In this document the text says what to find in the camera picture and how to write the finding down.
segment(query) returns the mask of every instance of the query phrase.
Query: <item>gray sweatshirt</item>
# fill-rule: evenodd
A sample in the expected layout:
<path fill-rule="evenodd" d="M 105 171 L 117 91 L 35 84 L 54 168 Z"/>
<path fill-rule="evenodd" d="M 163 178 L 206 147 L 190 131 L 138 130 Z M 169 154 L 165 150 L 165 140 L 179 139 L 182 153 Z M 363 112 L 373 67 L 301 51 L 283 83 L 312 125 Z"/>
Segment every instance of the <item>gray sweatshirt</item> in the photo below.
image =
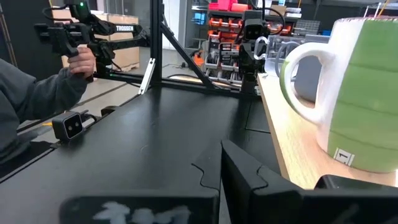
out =
<path fill-rule="evenodd" d="M 0 59 L 0 164 L 29 146 L 17 137 L 18 125 L 71 108 L 86 87 L 87 81 L 70 74 L 67 68 L 37 82 Z"/>

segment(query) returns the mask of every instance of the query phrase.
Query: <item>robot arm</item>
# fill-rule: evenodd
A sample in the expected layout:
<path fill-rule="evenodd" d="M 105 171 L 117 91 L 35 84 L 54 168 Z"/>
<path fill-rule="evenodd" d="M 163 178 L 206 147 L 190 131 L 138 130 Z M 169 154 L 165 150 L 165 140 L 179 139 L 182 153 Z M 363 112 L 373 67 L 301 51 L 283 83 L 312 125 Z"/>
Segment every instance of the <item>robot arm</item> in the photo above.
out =
<path fill-rule="evenodd" d="M 149 37 L 140 25 L 133 24 L 113 24 L 102 21 L 93 15 L 84 0 L 65 0 L 65 5 L 61 9 L 69 8 L 70 14 L 79 22 L 64 24 L 56 22 L 54 26 L 47 24 L 34 25 L 41 43 L 51 44 L 54 53 L 74 57 L 78 55 L 77 47 L 80 44 L 87 44 L 96 57 L 97 72 L 111 73 L 112 70 L 106 68 L 112 64 L 115 57 L 114 50 L 126 49 L 130 47 L 146 47 L 149 45 Z M 47 19 L 56 21 L 45 14 Z M 98 35 L 111 35 L 118 32 L 130 32 L 133 39 L 107 41 L 96 38 Z"/>

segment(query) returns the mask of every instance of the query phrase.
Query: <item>black table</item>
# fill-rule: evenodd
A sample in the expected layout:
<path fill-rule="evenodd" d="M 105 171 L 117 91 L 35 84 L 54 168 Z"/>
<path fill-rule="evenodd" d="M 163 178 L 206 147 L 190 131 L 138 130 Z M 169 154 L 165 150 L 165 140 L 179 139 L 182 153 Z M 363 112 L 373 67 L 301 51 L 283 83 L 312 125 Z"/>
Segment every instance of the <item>black table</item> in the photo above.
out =
<path fill-rule="evenodd" d="M 152 88 L 91 127 L 82 139 L 1 183 L 0 222 L 57 223 L 66 198 L 90 192 L 201 190 L 202 173 L 191 163 L 222 139 L 280 173 L 259 105 L 260 99 Z"/>

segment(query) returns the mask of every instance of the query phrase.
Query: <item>gray sleeve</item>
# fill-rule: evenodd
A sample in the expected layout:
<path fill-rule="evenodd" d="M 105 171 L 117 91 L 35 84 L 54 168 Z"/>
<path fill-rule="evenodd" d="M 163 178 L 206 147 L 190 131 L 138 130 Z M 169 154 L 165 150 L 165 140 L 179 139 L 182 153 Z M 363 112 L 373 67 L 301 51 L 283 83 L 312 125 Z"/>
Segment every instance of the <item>gray sleeve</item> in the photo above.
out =
<path fill-rule="evenodd" d="M 36 79 L 0 59 L 0 90 L 10 101 L 20 122 L 42 119 L 75 105 L 85 92 L 87 81 L 63 68 L 37 82 Z"/>

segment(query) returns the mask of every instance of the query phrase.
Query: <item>green and white mug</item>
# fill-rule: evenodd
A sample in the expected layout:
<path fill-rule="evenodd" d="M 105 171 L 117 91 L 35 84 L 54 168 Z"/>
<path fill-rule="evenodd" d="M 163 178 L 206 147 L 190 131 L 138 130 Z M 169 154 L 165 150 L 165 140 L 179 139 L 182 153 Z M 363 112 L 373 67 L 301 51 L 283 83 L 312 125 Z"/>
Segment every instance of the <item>green and white mug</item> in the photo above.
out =
<path fill-rule="evenodd" d="M 317 100 L 307 108 L 294 95 L 299 60 L 322 64 Z M 335 22 L 328 44 L 306 43 L 282 66 L 288 104 L 318 127 L 317 142 L 334 159 L 358 169 L 398 169 L 398 18 L 347 18 Z"/>

